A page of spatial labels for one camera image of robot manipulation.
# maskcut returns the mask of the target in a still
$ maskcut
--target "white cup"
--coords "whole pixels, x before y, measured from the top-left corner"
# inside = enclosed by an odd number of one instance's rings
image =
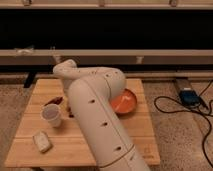
[[[59,127],[61,125],[61,112],[60,107],[56,104],[48,104],[44,106],[41,116],[52,127]]]

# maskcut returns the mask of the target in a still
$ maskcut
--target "table leg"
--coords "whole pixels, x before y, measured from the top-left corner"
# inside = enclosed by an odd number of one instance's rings
[[[42,168],[40,168],[40,167],[31,167],[31,169],[33,170],[33,171],[44,171]]]
[[[29,88],[31,86],[31,84],[33,83],[33,80],[36,76],[37,72],[36,71],[31,71],[29,72],[27,79],[24,83],[24,88]]]

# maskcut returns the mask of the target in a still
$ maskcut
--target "screw hole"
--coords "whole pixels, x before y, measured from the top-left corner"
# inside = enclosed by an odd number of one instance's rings
[[[74,118],[74,115],[70,114],[70,115],[69,115],[69,118]]]
[[[115,151],[120,151],[120,150],[121,150],[120,146],[115,149]]]
[[[101,126],[107,126],[107,125],[108,125],[107,122],[104,122],[104,123],[101,124]]]
[[[94,100],[94,99],[92,99],[92,100],[90,100],[90,101],[89,101],[89,103],[95,103],[95,100]]]

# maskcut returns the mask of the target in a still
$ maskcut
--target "orange bowl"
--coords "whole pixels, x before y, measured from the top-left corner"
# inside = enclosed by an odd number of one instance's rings
[[[131,90],[125,89],[121,95],[112,99],[110,104],[116,114],[128,114],[136,108],[137,97]]]

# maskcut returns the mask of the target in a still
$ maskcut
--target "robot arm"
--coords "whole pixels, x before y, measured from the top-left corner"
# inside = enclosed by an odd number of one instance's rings
[[[100,170],[149,171],[109,104],[110,98],[124,90],[124,74],[113,68],[77,69],[68,63],[74,64],[66,61],[53,71],[59,78],[71,80],[65,90],[69,106]]]

